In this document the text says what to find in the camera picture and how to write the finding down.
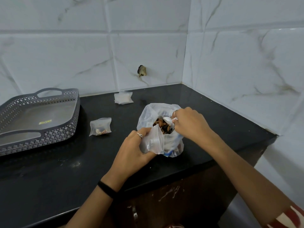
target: tray handle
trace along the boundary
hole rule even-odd
[[[61,92],[61,94],[60,95],[63,95],[63,90],[62,89],[59,89],[59,88],[54,88],[54,87],[50,87],[50,88],[44,88],[44,89],[42,89],[42,90],[38,90],[37,92],[35,92],[34,94],[38,97],[38,98],[40,98],[39,96],[38,96],[38,94],[40,94],[40,93],[42,93],[42,92],[46,92],[46,91],[51,91],[51,90],[57,90],[57,91],[60,91]]]
[[[4,137],[9,136],[9,135],[20,134],[20,133],[39,133],[40,137],[37,137],[37,138],[42,138],[41,130],[14,130],[14,131],[8,131],[8,132],[5,132],[5,133],[1,133],[0,138],[4,138]]]

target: clear plastic bag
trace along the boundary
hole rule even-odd
[[[101,135],[111,133],[110,124],[112,118],[100,118],[90,122],[91,132],[90,135]]]
[[[183,152],[182,135],[175,130],[171,134],[162,134],[160,129],[156,130],[157,127],[159,128],[158,125],[153,127],[153,123],[158,117],[171,117],[173,112],[178,109],[180,109],[180,106],[175,104],[150,103],[146,105],[137,124],[137,130],[143,127],[152,127],[150,133],[142,139],[140,144],[140,150],[143,153],[151,151],[156,154],[163,154],[166,157],[176,157]]]
[[[133,103],[131,96],[132,96],[133,92],[127,92],[127,91],[123,91],[123,92],[119,92],[118,94],[114,94],[114,98],[115,98],[115,103],[118,104],[128,104],[128,103]]]

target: silver ring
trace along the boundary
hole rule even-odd
[[[139,137],[140,137],[141,139],[143,138],[141,133],[137,133],[137,134],[139,135]]]

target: yellow label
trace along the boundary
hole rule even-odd
[[[52,120],[47,120],[47,121],[45,121],[45,122],[39,122],[39,125],[41,125],[41,124],[45,124],[45,123],[48,123],[48,122],[51,122]]]

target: black granite countertop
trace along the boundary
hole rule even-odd
[[[133,90],[134,103],[114,94],[81,98],[75,135],[63,142],[0,157],[0,227],[32,227],[80,207],[109,170],[124,138],[149,103],[178,104],[202,113],[235,151],[274,141],[275,135],[182,84]],[[112,133],[90,136],[90,121],[111,117]],[[155,189],[214,164],[188,139],[175,158],[158,155],[124,185],[125,197]]]

